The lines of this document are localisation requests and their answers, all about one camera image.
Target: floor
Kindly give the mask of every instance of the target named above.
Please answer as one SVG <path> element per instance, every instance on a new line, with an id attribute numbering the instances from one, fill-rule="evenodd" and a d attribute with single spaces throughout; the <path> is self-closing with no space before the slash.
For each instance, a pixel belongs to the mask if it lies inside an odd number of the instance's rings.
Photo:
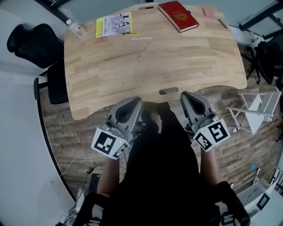
<path id="1" fill-rule="evenodd" d="M 250 55 L 244 46 L 240 45 L 239 49 L 241 53 Z M 243 63 L 246 73 L 248 73 L 251 65 L 245 59 L 243 59 Z M 273 91 L 275 86 L 266 84 L 263 78 L 261 78 L 261 83 L 258 85 L 255 75 L 252 74 L 248 80 L 246 90 Z M 199 90 L 197 93 L 208 100 L 213 110 L 219 116 L 228 113 L 228 110 L 226 110 L 228 105 L 241 106 L 241 100 L 237 95 L 237 91 L 231 87 L 210 87 Z M 41 89 L 40 97 L 45 127 L 61 171 L 64 172 L 69 163 L 79 154 L 86 154 L 93 160 L 93 166 L 98 166 L 94 172 L 101 173 L 105 157 L 92 150 L 90 145 L 96 128 L 102 125 L 109 108 L 102 109 L 87 119 L 76 121 L 72 118 L 68 103 L 61 105 L 50 104 L 46 88 Z M 173 101 L 169 104 L 181 124 L 185 125 L 187 121 L 180 101 Z M 240 121 L 242 118 L 243 115 L 240 114 L 238 120 Z M 224 119 L 226 124 L 229 124 L 231 117 L 228 115 Z M 246 123 L 245 119 L 243 119 L 242 126 L 247 125 Z M 231 137 L 216 148 L 217 161 L 223 179 L 229 183 L 234 183 L 233 189 L 235 192 L 239 192 L 251 185 L 256 174 L 256 170 L 249 168 L 252 163 L 256 165 L 256 168 L 260 168 L 260 177 L 270 182 L 274 173 L 274 166 L 282 150 L 282 143 L 275 142 L 280 134 L 280 130 L 276 126 L 280 123 L 281 117 L 279 116 L 279 106 L 277 106 L 273 121 L 269 123 L 264 122 L 255 135 L 240 130 L 236 133 L 231 133 Z M 192 148 L 200 165 L 200 148 L 196 143 L 192 144 Z M 129 151 L 126 151 L 126 154 L 120 158 L 120 180 L 123 179 L 123 175 L 126 172 L 125 158 L 127 158 L 128 154 Z M 178 164 L 178 158 L 179 156 L 174 155 L 172 150 L 170 170 L 174 170 L 174 164 Z M 86 171 L 90 166 L 91 161 L 85 156 L 80 156 L 64 174 L 64 178 L 75 196 L 78 188 L 84 184 L 87 175 Z"/>

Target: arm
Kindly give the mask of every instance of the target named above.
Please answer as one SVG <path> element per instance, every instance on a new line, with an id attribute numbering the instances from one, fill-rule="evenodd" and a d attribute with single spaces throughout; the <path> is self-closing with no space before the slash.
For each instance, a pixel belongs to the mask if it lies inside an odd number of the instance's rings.
<path id="1" fill-rule="evenodd" d="M 222 181 L 215 150 L 205 152 L 201 149 L 200 175 L 209 186 L 215 186 Z"/>
<path id="2" fill-rule="evenodd" d="M 109 197 L 119 184 L 119 159 L 106 158 L 105 166 L 101 174 L 97 193 Z"/>

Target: wooden desk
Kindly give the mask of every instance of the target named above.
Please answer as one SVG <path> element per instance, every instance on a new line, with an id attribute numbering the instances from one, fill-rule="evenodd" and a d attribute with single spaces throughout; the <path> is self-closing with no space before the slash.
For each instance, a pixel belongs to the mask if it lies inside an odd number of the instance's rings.
<path id="1" fill-rule="evenodd" d="M 95 111 L 125 98 L 139 96 L 144 101 L 166 102 L 210 86 L 247 86 L 245 71 L 232 32 L 218 21 L 203 15 L 201 7 L 186 6 L 199 27 L 179 33 L 154 8 L 132 11 L 133 32 L 95 39 L 96 21 L 83 25 L 87 37 L 71 31 L 65 35 L 65 75 L 69 104 L 74 119 L 84 119 Z M 212 8 L 217 18 L 228 24 Z M 131 40 L 152 37 L 149 40 Z M 174 94 L 159 90 L 177 87 Z"/>

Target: yellow booklet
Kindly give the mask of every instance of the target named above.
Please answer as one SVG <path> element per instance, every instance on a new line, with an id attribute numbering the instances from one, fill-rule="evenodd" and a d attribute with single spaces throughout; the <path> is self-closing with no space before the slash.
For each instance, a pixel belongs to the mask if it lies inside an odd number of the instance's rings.
<path id="1" fill-rule="evenodd" d="M 96 20 L 96 38 L 132 32 L 132 14 L 124 12 Z"/>

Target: person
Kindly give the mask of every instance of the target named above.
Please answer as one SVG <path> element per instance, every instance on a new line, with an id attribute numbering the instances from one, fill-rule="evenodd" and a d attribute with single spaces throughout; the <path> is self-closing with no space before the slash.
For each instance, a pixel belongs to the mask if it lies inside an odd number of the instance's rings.
<path id="1" fill-rule="evenodd" d="M 80 212 L 88 214 L 79 214 L 75 226 L 207 225 L 217 215 L 219 208 L 214 203 L 221 198 L 214 187 L 222 176 L 215 151 L 201 150 L 199 173 L 190 138 L 169 104 L 158 104 L 157 113 L 161 133 L 143 111 L 146 126 L 133 143 L 124 179 L 119 183 L 119 160 L 107 158 L 98 195 L 86 197 L 89 204 Z"/>

